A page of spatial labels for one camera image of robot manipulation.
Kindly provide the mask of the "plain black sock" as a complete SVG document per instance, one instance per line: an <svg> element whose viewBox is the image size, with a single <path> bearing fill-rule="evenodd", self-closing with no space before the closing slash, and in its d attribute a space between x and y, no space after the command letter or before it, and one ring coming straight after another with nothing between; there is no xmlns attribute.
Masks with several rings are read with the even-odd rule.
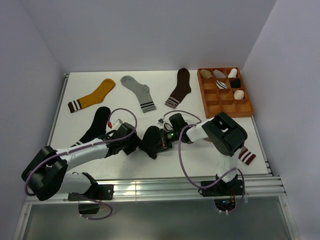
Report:
<svg viewBox="0 0 320 240"><path fill-rule="evenodd" d="M148 127L139 145L139 149L153 160L157 158L157 153L166 150L161 132L161 129L157 126Z"/></svg>

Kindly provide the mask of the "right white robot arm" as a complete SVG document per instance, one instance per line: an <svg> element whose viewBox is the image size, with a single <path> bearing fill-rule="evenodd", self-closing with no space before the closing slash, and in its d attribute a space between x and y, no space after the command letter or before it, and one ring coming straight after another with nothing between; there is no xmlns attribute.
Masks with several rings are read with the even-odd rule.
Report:
<svg viewBox="0 0 320 240"><path fill-rule="evenodd" d="M181 112L169 117L171 129L165 127L159 130L159 147L156 152L172 148L172 143L181 141L192 144L199 140L209 139L216 150L222 155L216 183L217 191L222 195L229 194L238 178L238 156L248 138L243 127L225 112L202 122L188 124Z"/></svg>

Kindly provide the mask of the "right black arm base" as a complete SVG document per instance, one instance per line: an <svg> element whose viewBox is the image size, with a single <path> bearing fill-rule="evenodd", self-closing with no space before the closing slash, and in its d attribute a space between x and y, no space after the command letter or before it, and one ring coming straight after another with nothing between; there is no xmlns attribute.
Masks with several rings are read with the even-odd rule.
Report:
<svg viewBox="0 0 320 240"><path fill-rule="evenodd" d="M225 183L221 180L210 188L199 189L198 193L202 197L225 197L215 199L214 204L218 210L229 212L236 207L236 196L241 196L243 190L243 181L236 175L231 182Z"/></svg>

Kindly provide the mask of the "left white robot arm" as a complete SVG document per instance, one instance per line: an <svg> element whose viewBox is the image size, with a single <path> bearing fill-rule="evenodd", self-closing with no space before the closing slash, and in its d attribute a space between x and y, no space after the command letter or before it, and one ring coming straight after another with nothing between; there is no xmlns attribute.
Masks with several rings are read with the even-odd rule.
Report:
<svg viewBox="0 0 320 240"><path fill-rule="evenodd" d="M105 159L123 151L134 152L142 143L134 127L127 122L99 135L93 140L73 147L53 149L43 147L22 172L26 189L38 200L45 201L57 193L79 194L86 200L98 199L98 182L87 172L69 171L97 159Z"/></svg>

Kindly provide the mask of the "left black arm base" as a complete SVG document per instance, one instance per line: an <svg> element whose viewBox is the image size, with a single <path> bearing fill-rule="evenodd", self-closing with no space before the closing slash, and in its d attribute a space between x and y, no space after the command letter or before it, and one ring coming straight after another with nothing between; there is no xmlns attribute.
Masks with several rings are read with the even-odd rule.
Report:
<svg viewBox="0 0 320 240"><path fill-rule="evenodd" d="M97 184L83 193L69 193L67 200L69 202L78 202L78 212L89 220L102 220L110 217L113 213L113 208L104 201L113 199L114 185L113 184ZM109 209L106 216L94 217L103 207Z"/></svg>

